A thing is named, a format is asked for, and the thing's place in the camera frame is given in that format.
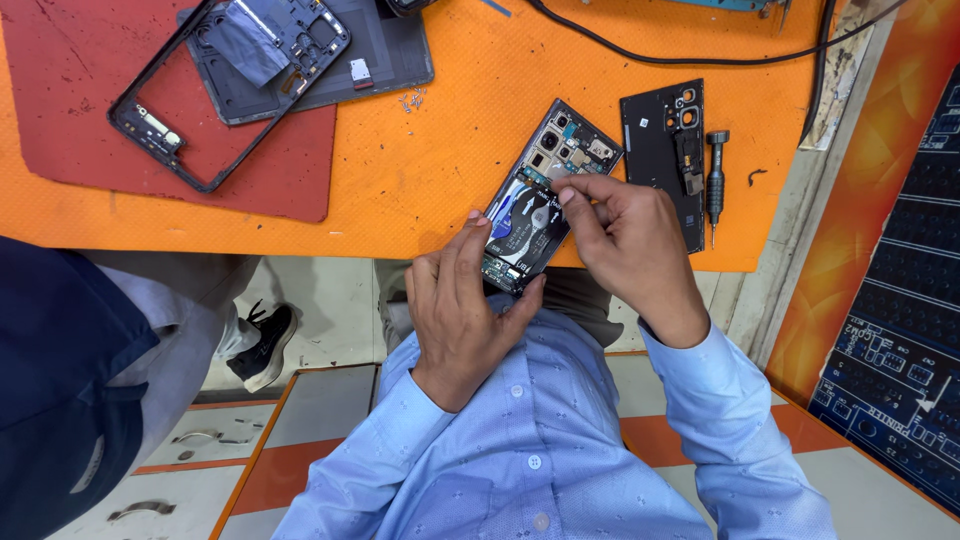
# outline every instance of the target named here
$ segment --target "wire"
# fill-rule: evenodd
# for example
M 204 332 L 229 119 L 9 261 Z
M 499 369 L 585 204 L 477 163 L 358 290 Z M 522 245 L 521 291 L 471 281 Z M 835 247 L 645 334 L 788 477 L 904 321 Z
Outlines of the wire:
M 809 49 L 804 49 L 803 51 L 798 51 L 798 52 L 796 52 L 796 53 L 790 53 L 790 54 L 787 54 L 787 55 L 781 55 L 781 56 L 772 57 L 772 58 L 761 58 L 761 59 L 716 59 L 716 58 L 659 58 L 659 57 L 648 57 L 648 56 L 645 56 L 645 55 L 639 55 L 639 54 L 637 54 L 637 53 L 632 53 L 632 52 L 628 51 L 627 49 L 624 49 L 623 47 L 617 45 L 616 43 L 613 43 L 613 42 L 609 41 L 608 39 L 597 35 L 597 34 L 594 33 L 592 30 L 587 29 L 587 28 L 584 28 L 583 26 L 580 26 L 579 24 L 573 22 L 573 21 L 570 20 L 570 19 L 561 17 L 561 16 L 557 15 L 556 13 L 551 12 L 549 8 L 547 8 L 546 6 L 543 5 L 542 0 L 527 0 L 527 1 L 530 2 L 530 4 L 533 5 L 534 8 L 536 8 L 537 10 L 539 10 L 540 12 L 542 12 L 544 15 L 546 15 L 548 18 L 552 19 L 553 21 L 555 21 L 555 22 L 557 22 L 557 23 L 560 23 L 560 24 L 562 24 L 562 25 L 564 25 L 564 26 L 566 26 L 566 27 L 568 27 L 568 28 L 571 28 L 571 29 L 579 32 L 580 34 L 583 34 L 584 36 L 589 37 L 590 39 L 593 39 L 594 41 L 600 43 L 601 45 L 603 45 L 603 46 L 605 46 L 605 47 L 608 47 L 608 48 L 612 49 L 614 52 L 616 52 L 616 53 L 618 53 L 618 54 L 620 54 L 620 55 L 623 55 L 623 56 L 625 56 L 625 57 L 627 57 L 627 58 L 629 58 L 629 59 L 631 59 L 631 60 L 635 60 L 635 61 L 642 61 L 642 62 L 645 62 L 645 63 L 655 63 L 655 64 L 666 64 L 666 65 L 677 65 L 677 64 L 764 65 L 764 64 L 768 64 L 768 63 L 778 63 L 778 62 L 781 62 L 781 61 L 795 60 L 795 59 L 797 59 L 797 58 L 805 57 L 805 56 L 807 56 L 807 55 L 812 55 L 813 53 L 817 53 L 817 52 L 820 52 L 820 51 L 826 51 L 829 47 L 832 47 L 833 45 L 836 45 L 837 43 L 843 42 L 843 41 L 845 41 L 845 40 L 847 40 L 847 39 L 850 39 L 851 37 L 856 36 L 857 34 L 863 32 L 864 30 L 867 30 L 868 28 L 870 28 L 870 27 L 874 26 L 875 24 L 877 24 L 877 22 L 878 22 L 880 19 L 882 19 L 883 17 L 889 15 L 889 14 L 892 13 L 896 8 L 899 8 L 900 6 L 902 6 L 903 4 L 905 4 L 905 3 L 907 2 L 907 0 L 897 0 L 897 2 L 894 2 L 893 5 L 891 5 L 889 8 L 887 8 L 886 10 L 883 10 L 882 12 L 878 13 L 874 18 L 872 18 L 872 19 L 868 20 L 867 22 L 863 23 L 863 25 L 858 26 L 857 28 L 854 28 L 853 30 L 847 32 L 846 34 L 843 34 L 843 35 L 840 36 L 840 37 L 836 37 L 836 38 L 834 38 L 834 39 L 832 39 L 832 40 L 830 40 L 830 41 L 826 41 L 826 42 L 820 43 L 820 44 L 818 44 L 818 45 L 816 45 L 816 46 L 814 46 L 814 47 L 810 47 Z
M 836 7 L 836 0 L 827 0 L 823 12 L 820 13 L 820 31 L 817 36 L 817 44 L 827 41 L 830 37 L 830 20 L 833 18 L 833 9 Z M 810 101 L 806 107 L 806 117 L 804 118 L 804 127 L 800 130 L 800 142 L 803 143 L 810 129 L 813 128 L 813 122 L 817 118 L 817 110 L 820 108 L 820 97 L 824 90 L 824 77 L 827 74 L 827 49 L 817 51 L 817 60 L 813 72 L 813 87 L 810 89 Z

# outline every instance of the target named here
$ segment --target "shirt cuff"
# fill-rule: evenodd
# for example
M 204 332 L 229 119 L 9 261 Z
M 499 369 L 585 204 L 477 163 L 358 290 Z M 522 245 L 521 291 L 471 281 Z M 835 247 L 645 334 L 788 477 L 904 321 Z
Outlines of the shirt cuff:
M 370 420 L 387 450 L 412 463 L 455 416 L 433 403 L 407 370 L 373 410 Z
M 667 347 L 643 324 L 639 326 L 650 363 L 665 384 L 715 393 L 740 388 L 745 376 L 759 375 L 756 366 L 712 322 L 707 338 L 689 349 Z

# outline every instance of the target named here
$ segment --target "orange table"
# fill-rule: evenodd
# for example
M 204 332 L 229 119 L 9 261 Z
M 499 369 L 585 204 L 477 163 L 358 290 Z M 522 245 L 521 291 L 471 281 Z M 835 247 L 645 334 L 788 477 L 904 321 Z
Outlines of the orange table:
M 703 77 L 705 127 L 729 129 L 732 139 L 717 249 L 691 260 L 698 270 L 753 271 L 800 137 L 812 57 L 746 68 L 654 67 L 552 23 L 524 0 L 499 3 L 513 15 L 479 0 L 442 0 L 424 11 L 437 77 L 418 110 L 405 113 L 398 94 L 340 106 L 329 216 L 319 224 L 31 174 L 20 157 L 10 72 L 2 69 L 0 234 L 50 247 L 410 258 L 440 248 L 469 209 L 486 206 L 554 98 L 620 138 L 620 97 Z M 795 2 L 778 37 L 779 12 L 761 20 L 665 0 L 548 2 L 630 50 L 726 58 L 808 47 L 815 4 Z M 758 168 L 770 172 L 747 187 Z M 622 179 L 623 166 L 613 175 Z M 554 264 L 579 264 L 572 243 Z

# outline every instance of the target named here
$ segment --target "phone camera module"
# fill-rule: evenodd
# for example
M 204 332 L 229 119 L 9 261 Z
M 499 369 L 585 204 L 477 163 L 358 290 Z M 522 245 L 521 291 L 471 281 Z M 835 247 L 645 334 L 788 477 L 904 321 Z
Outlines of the phone camera module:
M 547 132 L 543 134 L 543 137 L 540 139 L 540 144 L 543 145 L 544 150 L 553 150 L 557 147 L 557 134 L 553 132 Z

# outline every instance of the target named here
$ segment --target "hand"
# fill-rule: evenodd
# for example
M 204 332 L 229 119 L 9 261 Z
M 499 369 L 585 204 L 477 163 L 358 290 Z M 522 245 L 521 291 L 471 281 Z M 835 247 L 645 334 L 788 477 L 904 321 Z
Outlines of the hand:
M 543 274 L 504 314 L 483 293 L 480 264 L 491 221 L 471 210 L 467 223 L 439 252 L 414 259 L 403 273 L 407 305 L 420 341 L 411 376 L 433 403 L 459 412 L 496 369 L 543 303 Z
M 600 286 L 639 313 L 667 347 L 687 349 L 707 337 L 709 315 L 666 192 L 598 174 L 567 176 L 553 189 L 580 260 Z

